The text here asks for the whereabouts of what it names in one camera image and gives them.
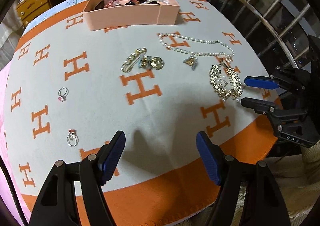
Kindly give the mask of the metal window grille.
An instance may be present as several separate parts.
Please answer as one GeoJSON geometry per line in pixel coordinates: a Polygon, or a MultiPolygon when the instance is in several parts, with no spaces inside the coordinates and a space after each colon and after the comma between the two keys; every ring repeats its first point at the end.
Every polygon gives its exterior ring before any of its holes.
{"type": "Polygon", "coordinates": [[[207,0],[243,35],[263,65],[308,68],[319,19],[307,0],[207,0]]]}

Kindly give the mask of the orange white H-pattern blanket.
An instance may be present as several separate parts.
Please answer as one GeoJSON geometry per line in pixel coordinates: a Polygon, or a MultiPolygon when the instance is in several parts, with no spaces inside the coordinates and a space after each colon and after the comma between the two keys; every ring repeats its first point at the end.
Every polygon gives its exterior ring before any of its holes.
{"type": "Polygon", "coordinates": [[[103,192],[118,225],[166,225],[212,204],[218,188],[208,178],[195,138],[213,143],[246,163],[265,158],[275,144],[265,117],[225,102],[209,83],[216,57],[200,57],[194,71],[184,50],[234,50],[231,66],[241,78],[266,75],[238,30],[205,0],[177,0],[173,26],[121,26],[89,30],[87,0],[44,13],[18,41],[4,102],[9,162],[29,211],[57,160],[79,162],[122,130],[124,153],[103,192]],[[164,67],[138,62],[120,70],[137,48],[164,67]],[[64,102],[58,90],[67,87],[64,102]],[[79,143],[67,144],[68,130],[79,143]]]}

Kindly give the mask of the pink jewelry box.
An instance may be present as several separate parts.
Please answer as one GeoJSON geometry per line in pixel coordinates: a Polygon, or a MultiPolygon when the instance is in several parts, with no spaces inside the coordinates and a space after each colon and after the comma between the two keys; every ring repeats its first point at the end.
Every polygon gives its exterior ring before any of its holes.
{"type": "Polygon", "coordinates": [[[144,24],[174,25],[180,5],[145,4],[145,0],[89,0],[83,16],[90,30],[144,24]]]}

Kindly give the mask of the gold pearl brooch pin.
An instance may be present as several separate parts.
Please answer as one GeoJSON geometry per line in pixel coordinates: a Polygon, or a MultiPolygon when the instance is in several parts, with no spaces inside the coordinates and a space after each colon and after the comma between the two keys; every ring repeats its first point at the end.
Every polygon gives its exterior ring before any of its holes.
{"type": "Polygon", "coordinates": [[[147,52],[146,48],[137,48],[133,53],[131,53],[126,60],[123,62],[120,70],[124,73],[129,73],[134,65],[139,61],[141,56],[147,52]]]}

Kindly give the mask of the gold blue butterfly earring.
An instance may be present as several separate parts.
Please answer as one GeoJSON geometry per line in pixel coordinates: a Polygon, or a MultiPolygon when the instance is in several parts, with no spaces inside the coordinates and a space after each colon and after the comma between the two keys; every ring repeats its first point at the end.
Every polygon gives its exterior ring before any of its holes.
{"type": "Polygon", "coordinates": [[[190,56],[186,58],[183,63],[191,67],[191,70],[194,71],[195,68],[198,66],[198,58],[195,56],[190,56]]]}

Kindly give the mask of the gold pearl hair comb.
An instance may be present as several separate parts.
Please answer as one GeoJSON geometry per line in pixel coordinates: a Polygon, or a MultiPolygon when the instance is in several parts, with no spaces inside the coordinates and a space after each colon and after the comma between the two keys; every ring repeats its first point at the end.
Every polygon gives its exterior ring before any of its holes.
{"type": "Polygon", "coordinates": [[[225,61],[211,66],[209,82],[216,95],[225,102],[232,99],[239,102],[243,92],[242,83],[238,74],[225,61]]]}

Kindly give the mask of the pearl strand in box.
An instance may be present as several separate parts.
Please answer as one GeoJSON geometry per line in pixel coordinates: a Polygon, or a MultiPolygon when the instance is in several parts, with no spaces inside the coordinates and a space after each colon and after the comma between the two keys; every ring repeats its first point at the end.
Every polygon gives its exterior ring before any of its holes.
{"type": "Polygon", "coordinates": [[[169,4],[168,0],[145,0],[142,5],[145,4],[169,4]]]}

